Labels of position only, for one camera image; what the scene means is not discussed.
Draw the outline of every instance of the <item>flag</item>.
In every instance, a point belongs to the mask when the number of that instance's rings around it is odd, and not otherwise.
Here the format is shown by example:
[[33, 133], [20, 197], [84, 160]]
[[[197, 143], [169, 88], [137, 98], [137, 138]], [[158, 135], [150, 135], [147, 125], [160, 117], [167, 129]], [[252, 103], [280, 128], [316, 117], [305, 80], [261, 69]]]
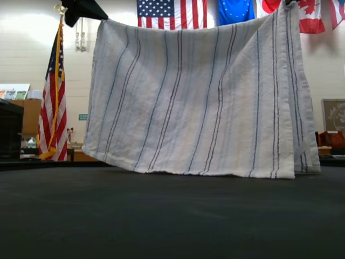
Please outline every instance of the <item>flag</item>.
[[[276, 11], [281, 0], [257, 0], [257, 18]], [[321, 19], [321, 0], [299, 0], [300, 32], [322, 33], [325, 31]]]
[[67, 158], [63, 24], [60, 21], [45, 77], [38, 123], [39, 157], [54, 161]]
[[257, 0], [257, 18], [264, 17], [276, 11], [281, 0]]
[[207, 0], [137, 0], [137, 15], [144, 28], [207, 28]]
[[220, 25], [245, 22], [254, 18], [252, 0], [219, 0]]
[[328, 0], [333, 30], [345, 20], [345, 0]]
[[300, 0], [300, 32], [322, 33], [325, 26], [321, 19], [321, 0]]

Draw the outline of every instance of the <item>flagpole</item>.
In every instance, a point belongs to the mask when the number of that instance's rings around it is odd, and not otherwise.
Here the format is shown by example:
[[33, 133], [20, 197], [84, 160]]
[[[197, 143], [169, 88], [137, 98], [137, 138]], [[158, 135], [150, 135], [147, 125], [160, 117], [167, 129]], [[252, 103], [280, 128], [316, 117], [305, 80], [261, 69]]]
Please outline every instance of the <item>flagpole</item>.
[[54, 6], [54, 9], [58, 12], [60, 12], [60, 24], [63, 23], [65, 12], [67, 11], [67, 8], [64, 7], [62, 4], [57, 4]]

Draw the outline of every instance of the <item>american flag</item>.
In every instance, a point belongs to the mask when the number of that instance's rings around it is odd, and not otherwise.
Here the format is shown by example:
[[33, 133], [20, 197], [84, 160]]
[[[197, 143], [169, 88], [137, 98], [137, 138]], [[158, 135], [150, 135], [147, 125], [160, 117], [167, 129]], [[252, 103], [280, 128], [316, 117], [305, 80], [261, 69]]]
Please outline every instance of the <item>american flag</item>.
[[40, 158], [65, 161], [67, 159], [67, 136], [63, 24], [61, 20], [45, 77], [38, 125]]
[[345, 0], [329, 0], [329, 10], [334, 30], [342, 21], [345, 21]]
[[137, 0], [137, 12], [139, 27], [207, 28], [207, 0]]

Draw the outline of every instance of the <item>wooden cabinet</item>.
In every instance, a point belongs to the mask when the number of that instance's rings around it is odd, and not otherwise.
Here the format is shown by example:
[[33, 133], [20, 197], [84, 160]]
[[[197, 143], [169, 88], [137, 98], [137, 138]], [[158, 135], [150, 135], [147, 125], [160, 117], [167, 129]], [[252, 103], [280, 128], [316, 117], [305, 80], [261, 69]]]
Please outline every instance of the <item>wooden cabinet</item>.
[[41, 100], [10, 100], [10, 103], [24, 107], [23, 135], [37, 135]]

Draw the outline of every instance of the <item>book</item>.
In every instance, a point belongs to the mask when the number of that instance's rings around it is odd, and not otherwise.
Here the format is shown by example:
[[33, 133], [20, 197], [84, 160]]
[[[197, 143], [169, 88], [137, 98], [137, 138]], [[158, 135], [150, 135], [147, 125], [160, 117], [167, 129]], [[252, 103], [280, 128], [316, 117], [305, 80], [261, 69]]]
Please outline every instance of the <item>book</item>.
[[26, 97], [26, 91], [18, 91], [16, 95], [16, 100], [25, 100]]
[[16, 97], [16, 91], [12, 90], [12, 91], [6, 91], [5, 100], [14, 100]]
[[6, 90], [0, 90], [0, 99], [4, 99]]

